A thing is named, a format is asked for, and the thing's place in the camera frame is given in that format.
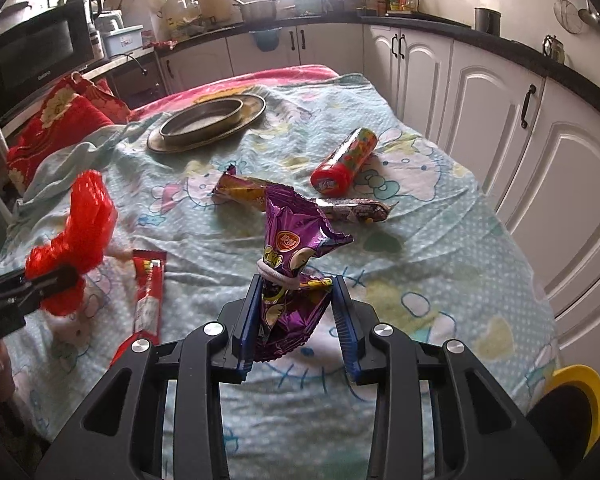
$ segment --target oval plate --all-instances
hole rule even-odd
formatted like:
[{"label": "oval plate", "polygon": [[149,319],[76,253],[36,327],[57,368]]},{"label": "oval plate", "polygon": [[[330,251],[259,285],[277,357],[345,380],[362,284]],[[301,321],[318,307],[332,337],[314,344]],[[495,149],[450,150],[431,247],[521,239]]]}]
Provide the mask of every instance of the oval plate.
[{"label": "oval plate", "polygon": [[236,98],[197,103],[168,119],[160,127],[160,134],[168,146],[203,142],[233,128],[240,121],[241,110],[242,101]]},{"label": "oval plate", "polygon": [[215,137],[201,140],[200,142],[187,144],[186,146],[170,146],[164,142],[164,137],[160,134],[160,129],[157,129],[149,133],[149,136],[146,140],[147,148],[155,153],[179,153],[193,150],[195,148],[199,148],[200,146],[206,146],[207,144],[211,144],[217,140],[225,139],[241,129],[244,129],[249,124],[253,123],[253,121],[255,121],[257,118],[259,118],[267,107],[266,101],[259,95],[236,94],[232,97],[242,101],[242,108],[240,110],[240,121],[230,130],[222,132]]}]

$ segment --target black pot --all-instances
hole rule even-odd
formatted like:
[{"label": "black pot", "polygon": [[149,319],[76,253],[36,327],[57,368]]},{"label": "black pot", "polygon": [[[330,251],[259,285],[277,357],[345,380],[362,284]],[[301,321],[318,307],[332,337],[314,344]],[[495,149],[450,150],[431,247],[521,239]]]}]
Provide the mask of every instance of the black pot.
[{"label": "black pot", "polygon": [[501,16],[497,10],[475,7],[475,30],[499,36]]}]

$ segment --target plastic storage box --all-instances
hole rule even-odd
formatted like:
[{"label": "plastic storage box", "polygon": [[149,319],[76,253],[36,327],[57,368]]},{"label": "plastic storage box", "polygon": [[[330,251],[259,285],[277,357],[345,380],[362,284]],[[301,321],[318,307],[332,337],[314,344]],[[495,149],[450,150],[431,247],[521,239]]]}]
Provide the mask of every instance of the plastic storage box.
[{"label": "plastic storage box", "polygon": [[142,25],[119,28],[111,32],[101,32],[102,43],[107,57],[126,54],[136,48],[142,48]]}]

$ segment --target microwave door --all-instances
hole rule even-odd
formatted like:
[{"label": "microwave door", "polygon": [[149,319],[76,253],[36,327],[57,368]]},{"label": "microwave door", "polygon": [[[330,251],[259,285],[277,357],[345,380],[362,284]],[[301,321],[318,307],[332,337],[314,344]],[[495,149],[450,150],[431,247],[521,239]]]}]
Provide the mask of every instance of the microwave door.
[{"label": "microwave door", "polygon": [[89,64],[84,4],[48,10],[0,35],[0,122],[40,97],[59,77]]}]

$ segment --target pink cloth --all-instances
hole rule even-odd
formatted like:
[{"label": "pink cloth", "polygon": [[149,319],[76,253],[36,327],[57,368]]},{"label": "pink cloth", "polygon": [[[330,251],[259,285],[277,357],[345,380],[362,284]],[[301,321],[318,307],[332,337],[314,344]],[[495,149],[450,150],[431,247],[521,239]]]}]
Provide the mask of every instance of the pink cloth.
[{"label": "pink cloth", "polygon": [[275,86],[308,81],[324,81],[325,79],[332,79],[337,76],[336,72],[324,65],[291,66],[239,75],[196,88],[190,88],[179,94],[170,95],[143,107],[136,108],[131,112],[129,120],[138,121],[158,112],[177,112],[191,106],[202,96],[234,88],[244,87],[246,89],[253,85]]}]

